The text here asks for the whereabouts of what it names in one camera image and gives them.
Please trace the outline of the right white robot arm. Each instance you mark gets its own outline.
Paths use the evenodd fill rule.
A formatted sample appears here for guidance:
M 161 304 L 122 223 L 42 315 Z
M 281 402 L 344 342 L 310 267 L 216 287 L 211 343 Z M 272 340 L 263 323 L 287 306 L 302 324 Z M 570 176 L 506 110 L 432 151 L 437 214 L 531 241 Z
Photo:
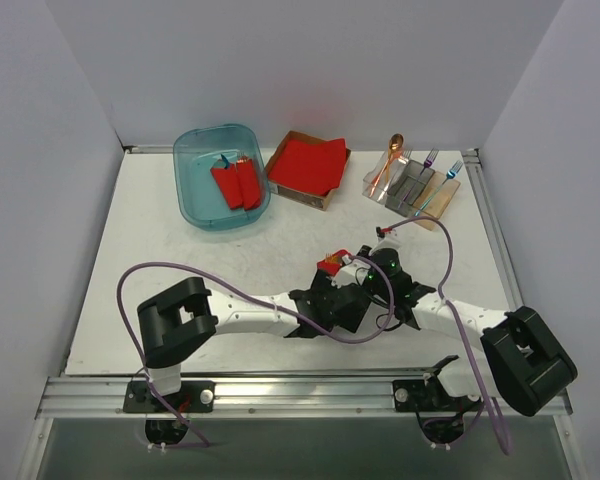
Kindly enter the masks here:
M 493 310 L 454 300 L 447 305 L 435 288 L 414 281 L 401 267 L 396 249 L 361 247 L 386 274 L 394 292 L 394 315 L 399 323 L 432 331 L 481 351 L 476 363 L 486 393 L 502 399 L 516 412 L 531 417 L 578 376 L 578 370 L 532 308 Z

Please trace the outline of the red paper napkin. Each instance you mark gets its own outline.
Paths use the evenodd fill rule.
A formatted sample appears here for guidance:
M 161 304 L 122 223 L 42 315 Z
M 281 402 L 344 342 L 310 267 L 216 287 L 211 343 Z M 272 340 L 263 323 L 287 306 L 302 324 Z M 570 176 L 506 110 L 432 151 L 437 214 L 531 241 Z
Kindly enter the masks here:
M 330 264 L 325 262 L 327 255 L 335 254 L 339 256 L 339 262 L 337 264 Z M 346 265 L 346 260 L 350 257 L 350 252 L 346 249 L 340 249 L 333 253 L 328 253 L 323 259 L 317 262 L 317 269 L 323 271 L 330 277 L 335 276 L 341 268 Z

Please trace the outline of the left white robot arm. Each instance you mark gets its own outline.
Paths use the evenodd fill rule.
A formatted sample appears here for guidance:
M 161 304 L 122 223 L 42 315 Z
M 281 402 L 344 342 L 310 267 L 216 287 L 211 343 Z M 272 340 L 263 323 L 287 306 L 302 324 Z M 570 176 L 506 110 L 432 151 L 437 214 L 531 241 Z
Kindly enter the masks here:
M 137 307 L 150 384 L 147 400 L 160 411 L 182 399 L 181 364 L 214 335 L 267 334 L 315 338 L 318 330 L 359 328 L 370 305 L 356 283 L 336 287 L 322 274 L 307 290 L 258 296 L 257 303 L 206 287 L 189 277 Z

